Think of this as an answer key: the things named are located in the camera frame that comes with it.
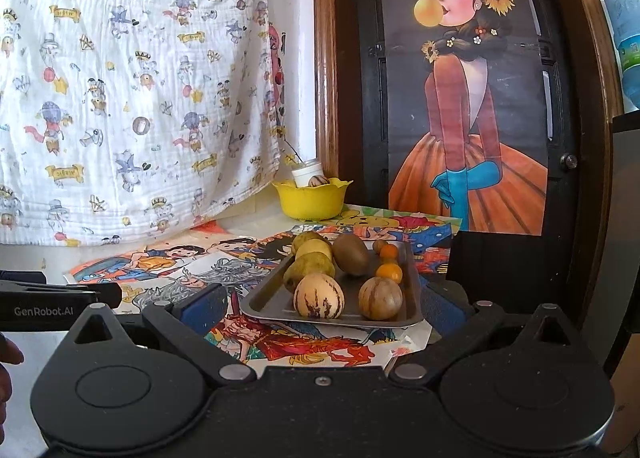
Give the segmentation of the person left hand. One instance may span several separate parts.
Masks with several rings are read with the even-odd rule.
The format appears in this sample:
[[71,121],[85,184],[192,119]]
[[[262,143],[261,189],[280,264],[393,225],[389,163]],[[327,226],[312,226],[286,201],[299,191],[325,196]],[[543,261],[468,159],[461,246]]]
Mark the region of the person left hand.
[[1,336],[0,342],[0,442],[4,441],[4,425],[6,424],[6,408],[13,393],[12,379],[6,366],[17,366],[24,362],[24,354],[18,346]]

